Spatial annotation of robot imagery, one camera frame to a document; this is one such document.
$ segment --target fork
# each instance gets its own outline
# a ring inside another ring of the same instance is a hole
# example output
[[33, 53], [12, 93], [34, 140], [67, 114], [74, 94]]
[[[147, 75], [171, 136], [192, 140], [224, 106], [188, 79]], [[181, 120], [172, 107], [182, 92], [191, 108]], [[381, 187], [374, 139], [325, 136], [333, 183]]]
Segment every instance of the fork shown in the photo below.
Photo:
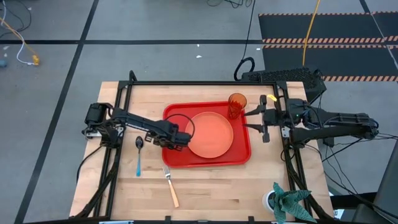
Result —
[[163, 171], [164, 171], [164, 175], [166, 176], [167, 180], [169, 181], [169, 186], [170, 186], [170, 191], [171, 191], [172, 197], [173, 197], [174, 207], [178, 208], [180, 206], [180, 204], [178, 203], [178, 198], [177, 198], [177, 195], [175, 194], [174, 187], [172, 185], [169, 168], [166, 165], [164, 165]]

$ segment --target wooden table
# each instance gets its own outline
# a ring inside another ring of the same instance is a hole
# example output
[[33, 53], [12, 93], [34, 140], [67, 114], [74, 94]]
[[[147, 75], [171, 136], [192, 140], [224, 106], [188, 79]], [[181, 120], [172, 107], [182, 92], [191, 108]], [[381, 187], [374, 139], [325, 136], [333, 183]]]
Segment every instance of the wooden table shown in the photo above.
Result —
[[[99, 102], [114, 103], [117, 82], [103, 82]], [[302, 83], [288, 83], [290, 98], [305, 99]], [[246, 111], [259, 104], [259, 95], [273, 94], [270, 86], [185, 86], [137, 85], [132, 88], [129, 112], [149, 119], [162, 119], [167, 105], [201, 101], [226, 101], [232, 93], [248, 99]], [[268, 108], [273, 108], [268, 100]], [[248, 123], [260, 124], [261, 116], [247, 117]], [[269, 127], [271, 141], [262, 142], [261, 135], [249, 129], [251, 158], [241, 166], [171, 169], [172, 182], [180, 207], [174, 208], [169, 185], [162, 170], [162, 149], [145, 142], [141, 151], [141, 177], [136, 177], [137, 149], [135, 139], [142, 131], [128, 128], [125, 133], [118, 182], [111, 218], [114, 220], [239, 220], [254, 216], [256, 221], [275, 220], [262, 206], [262, 196], [272, 190], [274, 182], [289, 189], [285, 162], [280, 159], [282, 141], [279, 127]], [[100, 139], [88, 141], [85, 156], [98, 147]], [[314, 147], [316, 141], [309, 143]], [[97, 152], [81, 168], [70, 215], [76, 215], [89, 201], [100, 179], [105, 150]], [[318, 152], [301, 149], [308, 189], [323, 209], [333, 216], [323, 166]], [[103, 195], [100, 215], [104, 214], [108, 193]]]

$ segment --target blue spoon handle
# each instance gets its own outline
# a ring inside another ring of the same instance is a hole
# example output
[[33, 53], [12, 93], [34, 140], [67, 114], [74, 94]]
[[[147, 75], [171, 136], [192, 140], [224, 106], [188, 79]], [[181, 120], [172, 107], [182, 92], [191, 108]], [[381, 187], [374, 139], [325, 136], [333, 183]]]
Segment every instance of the blue spoon handle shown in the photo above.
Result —
[[138, 162], [137, 162], [137, 177], [141, 176], [141, 153], [138, 154]]

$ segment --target orange plate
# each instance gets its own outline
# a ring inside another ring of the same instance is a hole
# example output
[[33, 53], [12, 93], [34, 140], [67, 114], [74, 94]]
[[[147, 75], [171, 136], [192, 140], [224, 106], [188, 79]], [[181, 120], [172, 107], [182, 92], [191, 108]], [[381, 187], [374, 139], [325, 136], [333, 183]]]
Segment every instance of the orange plate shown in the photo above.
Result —
[[[229, 121], [214, 112], [203, 112], [192, 118], [195, 133], [188, 144], [193, 153], [204, 158], [216, 158], [228, 151], [232, 145], [234, 132]], [[186, 133], [192, 133], [193, 126], [189, 122]]]

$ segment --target gray floor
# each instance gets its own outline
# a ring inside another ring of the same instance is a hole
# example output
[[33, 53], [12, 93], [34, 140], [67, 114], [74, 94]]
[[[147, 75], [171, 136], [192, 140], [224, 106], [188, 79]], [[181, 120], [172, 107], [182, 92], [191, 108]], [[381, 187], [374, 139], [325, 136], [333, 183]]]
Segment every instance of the gray floor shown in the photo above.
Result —
[[[37, 40], [78, 40], [92, 0], [24, 1], [31, 7], [32, 25], [22, 35]], [[398, 10], [396, 0], [366, 0], [371, 11]], [[26, 21], [24, 8], [15, 1], [7, 5]], [[270, 12], [312, 12], [313, 0], [257, 0], [255, 14]], [[323, 0], [319, 12], [363, 12], [357, 0]], [[250, 8], [218, 7], [205, 0], [99, 0], [88, 39], [245, 39]], [[12, 26], [18, 21], [9, 16]], [[251, 39], [260, 39], [257, 17]], [[3, 39], [14, 39], [7, 35]], [[76, 45], [33, 45], [42, 60], [39, 67], [19, 63], [18, 45], [3, 50], [9, 65], [0, 68], [0, 216], [13, 223], [32, 175], [55, 106], [65, 81]], [[261, 46], [249, 45], [247, 56], [264, 69]], [[67, 99], [39, 177], [25, 222], [67, 218], [75, 191], [75, 173], [83, 158], [85, 140], [80, 134], [88, 105], [96, 101], [100, 83], [126, 79], [133, 69], [140, 80], [232, 80], [244, 45], [85, 45]], [[21, 58], [28, 60], [24, 51]], [[377, 119], [381, 132], [398, 134], [397, 83], [327, 83], [322, 106], [330, 111], [367, 112]], [[339, 142], [350, 142], [341, 138]], [[358, 192], [376, 191], [394, 141], [359, 143], [337, 155]], [[337, 179], [334, 170], [325, 170]], [[335, 184], [330, 186], [345, 194]]]

